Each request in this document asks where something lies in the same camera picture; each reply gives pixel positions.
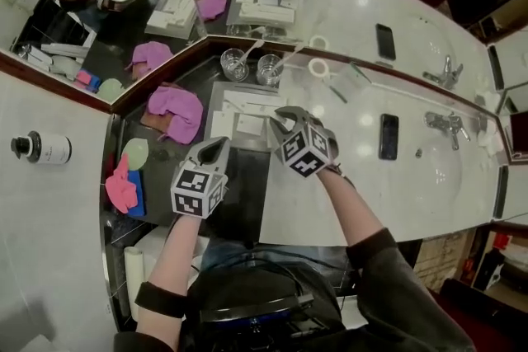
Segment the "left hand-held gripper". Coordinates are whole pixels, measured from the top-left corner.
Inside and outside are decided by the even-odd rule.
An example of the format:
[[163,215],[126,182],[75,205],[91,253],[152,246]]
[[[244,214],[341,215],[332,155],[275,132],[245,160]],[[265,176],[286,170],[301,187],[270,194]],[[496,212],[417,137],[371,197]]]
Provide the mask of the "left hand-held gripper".
[[201,219],[213,213],[227,190],[230,147],[231,140],[225,137],[209,138],[191,147],[171,183],[173,213]]

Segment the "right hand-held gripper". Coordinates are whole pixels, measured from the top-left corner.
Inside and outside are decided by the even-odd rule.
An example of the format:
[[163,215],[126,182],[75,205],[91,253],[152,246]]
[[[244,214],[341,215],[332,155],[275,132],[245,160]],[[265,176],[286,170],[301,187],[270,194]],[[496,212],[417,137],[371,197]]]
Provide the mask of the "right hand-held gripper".
[[338,146],[335,134],[320,120],[299,106],[283,106],[277,116],[294,122],[269,118],[271,132],[279,145],[276,154],[282,164],[303,178],[316,175],[325,167],[335,167]]

